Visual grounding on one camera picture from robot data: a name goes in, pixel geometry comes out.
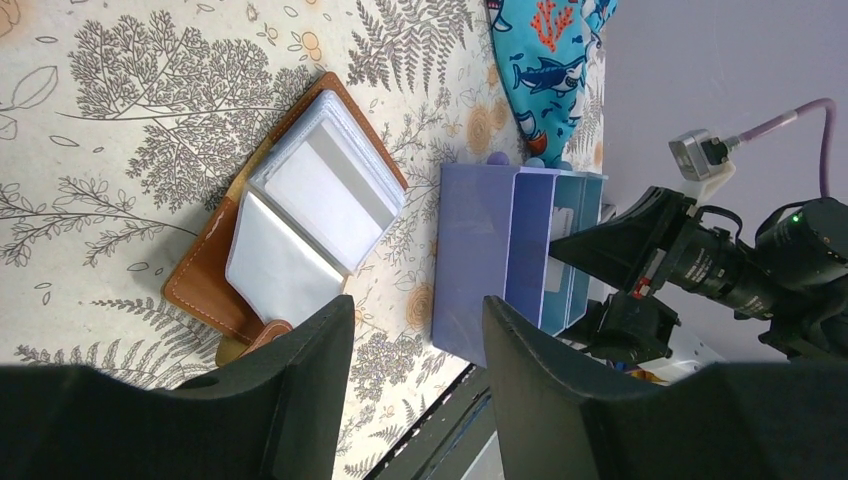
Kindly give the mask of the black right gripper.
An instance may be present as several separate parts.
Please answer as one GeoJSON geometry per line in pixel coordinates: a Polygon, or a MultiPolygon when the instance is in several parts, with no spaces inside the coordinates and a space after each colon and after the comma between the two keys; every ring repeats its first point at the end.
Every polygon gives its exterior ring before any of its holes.
{"type": "MultiPolygon", "coordinates": [[[[651,187],[548,255],[627,295],[665,283],[766,321],[788,359],[847,358],[847,206],[777,208],[747,245],[700,220],[741,218],[651,187]]],[[[509,479],[843,479],[843,363],[715,363],[668,386],[611,369],[483,301],[487,371],[509,479]]]]}

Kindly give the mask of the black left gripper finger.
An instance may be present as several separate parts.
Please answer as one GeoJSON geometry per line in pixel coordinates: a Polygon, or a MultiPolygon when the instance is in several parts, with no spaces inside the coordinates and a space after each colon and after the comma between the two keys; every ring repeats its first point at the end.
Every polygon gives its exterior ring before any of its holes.
{"type": "Polygon", "coordinates": [[[5,479],[328,479],[354,336],[340,295],[173,390],[84,366],[1,371],[5,479]]]}

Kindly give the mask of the brown leather card holder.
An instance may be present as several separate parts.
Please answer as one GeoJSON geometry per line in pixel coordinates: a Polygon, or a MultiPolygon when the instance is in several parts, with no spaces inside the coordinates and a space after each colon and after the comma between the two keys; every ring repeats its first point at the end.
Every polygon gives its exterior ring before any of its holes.
{"type": "Polygon", "coordinates": [[[164,284],[169,302],[223,335],[219,364],[235,358],[236,345],[251,352],[303,324],[344,291],[370,256],[355,272],[342,272],[264,190],[266,176],[286,152],[325,119],[344,132],[383,189],[397,198],[400,212],[378,243],[404,208],[403,173],[339,77],[323,74],[236,174],[164,284]]]}

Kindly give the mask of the white magnetic stripe card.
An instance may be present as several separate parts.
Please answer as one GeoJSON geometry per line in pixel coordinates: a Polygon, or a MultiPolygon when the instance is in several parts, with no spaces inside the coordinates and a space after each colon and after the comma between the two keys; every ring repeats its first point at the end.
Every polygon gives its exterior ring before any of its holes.
{"type": "Polygon", "coordinates": [[[397,218],[397,198],[325,119],[266,176],[264,190],[344,273],[355,272],[397,218]]]}

